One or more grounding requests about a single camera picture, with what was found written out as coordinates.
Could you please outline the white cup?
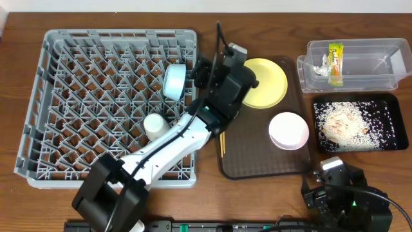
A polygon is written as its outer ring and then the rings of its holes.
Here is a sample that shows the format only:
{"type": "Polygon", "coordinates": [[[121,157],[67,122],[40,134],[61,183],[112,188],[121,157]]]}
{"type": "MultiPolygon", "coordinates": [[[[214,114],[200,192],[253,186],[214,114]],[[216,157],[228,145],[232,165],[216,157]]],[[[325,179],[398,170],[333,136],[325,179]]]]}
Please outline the white cup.
{"type": "Polygon", "coordinates": [[[143,125],[150,141],[155,141],[171,129],[169,123],[157,113],[150,113],[146,116],[143,125]]]}

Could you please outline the white tissue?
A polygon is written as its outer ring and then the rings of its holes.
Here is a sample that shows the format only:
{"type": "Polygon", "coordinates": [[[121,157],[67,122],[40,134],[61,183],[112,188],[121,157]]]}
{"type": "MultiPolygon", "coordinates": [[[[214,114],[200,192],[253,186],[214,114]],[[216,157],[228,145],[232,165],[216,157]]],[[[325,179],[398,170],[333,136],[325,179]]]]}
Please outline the white tissue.
{"type": "Polygon", "coordinates": [[[315,74],[327,77],[330,74],[330,62],[329,62],[329,57],[324,54],[322,57],[322,65],[321,66],[314,66],[313,70],[315,74]]]}

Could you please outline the green yellow snack wrapper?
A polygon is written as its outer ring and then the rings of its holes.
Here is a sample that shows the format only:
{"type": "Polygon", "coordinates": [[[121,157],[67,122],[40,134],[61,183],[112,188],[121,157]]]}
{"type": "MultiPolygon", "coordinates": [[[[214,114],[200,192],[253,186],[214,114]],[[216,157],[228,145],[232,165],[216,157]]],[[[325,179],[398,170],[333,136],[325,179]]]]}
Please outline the green yellow snack wrapper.
{"type": "Polygon", "coordinates": [[[331,86],[343,86],[342,60],[344,45],[342,43],[329,44],[329,84],[331,86]]]}

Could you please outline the light blue bowl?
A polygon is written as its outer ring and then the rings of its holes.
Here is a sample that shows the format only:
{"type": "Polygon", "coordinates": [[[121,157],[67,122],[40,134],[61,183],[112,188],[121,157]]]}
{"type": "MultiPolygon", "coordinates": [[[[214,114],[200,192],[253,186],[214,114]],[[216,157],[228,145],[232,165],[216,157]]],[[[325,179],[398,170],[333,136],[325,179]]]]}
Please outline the light blue bowl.
{"type": "Polygon", "coordinates": [[[185,86],[186,65],[170,64],[166,71],[163,84],[163,95],[174,101],[179,101],[185,86]]]}

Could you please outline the pink white bowl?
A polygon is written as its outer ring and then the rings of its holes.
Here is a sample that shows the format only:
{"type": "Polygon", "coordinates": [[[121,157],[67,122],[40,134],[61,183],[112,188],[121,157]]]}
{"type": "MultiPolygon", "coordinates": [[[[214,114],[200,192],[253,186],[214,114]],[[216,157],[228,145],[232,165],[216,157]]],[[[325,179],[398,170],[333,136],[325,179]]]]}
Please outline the pink white bowl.
{"type": "Polygon", "coordinates": [[[269,123],[268,134],[275,146],[282,150],[298,150],[309,139],[306,121],[298,114],[283,112],[277,114],[269,123]]]}

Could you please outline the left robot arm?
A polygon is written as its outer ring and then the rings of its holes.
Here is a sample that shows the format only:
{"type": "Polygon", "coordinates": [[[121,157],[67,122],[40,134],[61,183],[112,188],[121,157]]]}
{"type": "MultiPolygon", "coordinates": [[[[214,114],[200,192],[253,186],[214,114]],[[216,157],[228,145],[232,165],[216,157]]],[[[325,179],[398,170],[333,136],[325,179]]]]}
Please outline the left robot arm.
{"type": "Polygon", "coordinates": [[[152,143],[115,160],[99,158],[71,205],[95,231],[144,231],[141,221],[152,185],[184,156],[225,131],[251,88],[258,85],[246,55],[226,54],[222,64],[199,61],[193,74],[210,75],[207,93],[152,143]]]}

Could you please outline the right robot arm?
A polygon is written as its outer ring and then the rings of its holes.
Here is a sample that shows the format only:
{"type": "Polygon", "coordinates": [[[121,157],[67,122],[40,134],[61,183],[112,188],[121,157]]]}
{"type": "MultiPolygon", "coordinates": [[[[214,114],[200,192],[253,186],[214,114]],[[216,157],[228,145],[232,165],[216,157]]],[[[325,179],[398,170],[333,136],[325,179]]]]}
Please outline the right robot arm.
{"type": "Polygon", "coordinates": [[[320,171],[325,184],[310,188],[302,178],[301,194],[320,225],[346,231],[388,231],[393,220],[387,194],[368,185],[363,170],[342,164],[320,171]]]}

